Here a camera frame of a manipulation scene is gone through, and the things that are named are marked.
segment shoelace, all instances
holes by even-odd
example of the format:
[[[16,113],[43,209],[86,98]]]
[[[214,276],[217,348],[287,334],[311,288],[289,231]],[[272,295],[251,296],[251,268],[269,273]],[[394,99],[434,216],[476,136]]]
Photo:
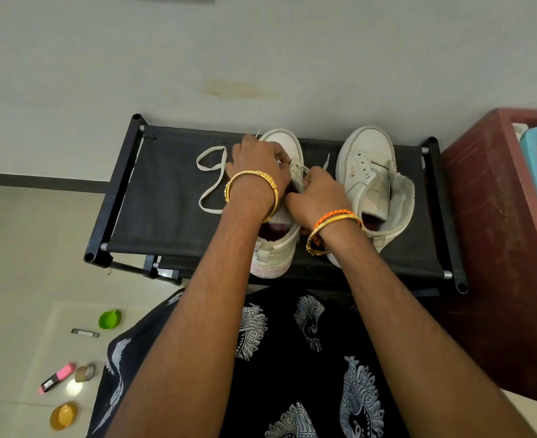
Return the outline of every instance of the shoelace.
[[[207,168],[206,166],[202,166],[199,163],[203,158],[205,158],[206,156],[208,156],[209,154],[211,154],[212,152],[215,152],[215,151],[223,151],[222,152],[222,160],[221,160],[221,162],[219,162],[218,164],[216,164],[215,166],[213,166],[211,168]],[[198,201],[199,208],[202,209],[204,212],[207,212],[209,214],[221,214],[222,213],[222,209],[209,209],[207,207],[204,207],[201,204],[201,202],[202,202],[202,200],[204,198],[206,198],[208,195],[210,195],[212,193],[212,191],[214,189],[216,189],[216,187],[218,187],[218,185],[222,181],[222,177],[224,176],[224,171],[226,170],[226,160],[227,159],[228,159],[228,151],[224,146],[210,147],[209,149],[206,149],[204,152],[199,154],[198,158],[196,158],[196,164],[197,164],[198,169],[203,170],[204,172],[210,172],[212,170],[220,170],[220,176],[218,177],[216,182],[211,187],[209,187],[204,193],[202,193],[201,197],[199,197],[199,201]],[[325,161],[325,164],[323,165],[323,168],[325,170],[327,170],[328,166],[329,166],[329,154],[327,154],[327,161]],[[289,164],[289,174],[291,175],[291,177],[296,176],[296,174],[299,172],[299,169],[301,171],[305,172],[305,174],[307,174],[309,172],[309,168],[304,166],[301,163],[301,160],[299,160],[298,158],[292,158],[291,163]]]

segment baseboard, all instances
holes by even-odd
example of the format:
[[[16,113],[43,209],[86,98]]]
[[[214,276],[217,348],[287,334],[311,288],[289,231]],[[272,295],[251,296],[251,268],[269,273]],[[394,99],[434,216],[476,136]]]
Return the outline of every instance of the baseboard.
[[[0,173],[0,186],[32,187],[34,189],[71,190],[75,192],[104,193],[107,181],[75,180],[71,178],[34,177]]]

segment shoe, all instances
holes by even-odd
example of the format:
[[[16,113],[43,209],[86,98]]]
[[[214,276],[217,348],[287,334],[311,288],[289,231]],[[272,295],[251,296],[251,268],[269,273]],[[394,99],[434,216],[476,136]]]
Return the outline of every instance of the shoe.
[[[389,136],[374,126],[355,130],[340,149],[336,180],[345,187],[351,210],[364,222],[380,252],[411,221],[414,184],[396,172],[396,157]],[[327,256],[339,267],[333,254]]]
[[[275,141],[278,142],[291,158],[289,165],[289,174],[291,175],[291,188],[302,193],[305,191],[303,187],[303,176],[309,172],[309,169],[303,165],[303,152],[299,140],[294,134],[285,129],[274,129],[267,132],[259,138],[260,141]],[[207,168],[200,165],[200,160],[206,155],[223,150],[222,161],[212,168]],[[221,170],[220,178],[216,183],[206,190],[199,199],[199,207],[208,213],[221,214],[221,209],[207,209],[201,202],[209,195],[221,182],[226,165],[227,150],[223,146],[211,147],[204,151],[196,160],[196,164],[200,170]],[[279,202],[277,210],[272,215],[271,219],[264,223],[255,244],[255,252],[250,263],[250,273],[259,278],[278,278],[282,276],[291,265],[295,246],[299,241],[301,227],[293,221],[291,214],[284,206],[284,200]]]

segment tiled floor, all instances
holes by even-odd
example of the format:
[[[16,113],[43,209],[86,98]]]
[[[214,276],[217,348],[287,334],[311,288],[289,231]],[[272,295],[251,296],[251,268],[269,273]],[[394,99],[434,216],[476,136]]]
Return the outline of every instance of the tiled floor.
[[[54,436],[54,407],[75,401],[75,423],[60,437],[82,437],[90,422],[106,345],[133,326],[176,287],[83,263],[82,255],[102,195],[0,186],[0,438]],[[142,266],[143,257],[117,260]],[[123,321],[99,338],[72,328],[99,331],[106,309]],[[39,395],[39,384],[68,362],[94,362],[97,375],[81,385],[72,377]],[[507,394],[537,431],[537,402]]]

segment green plastic cup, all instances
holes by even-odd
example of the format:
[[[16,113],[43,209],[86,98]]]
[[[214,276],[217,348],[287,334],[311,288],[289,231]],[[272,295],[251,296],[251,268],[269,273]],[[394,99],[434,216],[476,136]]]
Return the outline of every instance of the green plastic cup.
[[[98,326],[100,327],[100,329],[104,329],[105,331],[114,329],[116,326],[119,325],[120,322],[120,310],[106,311],[100,316],[100,318],[98,318]]]

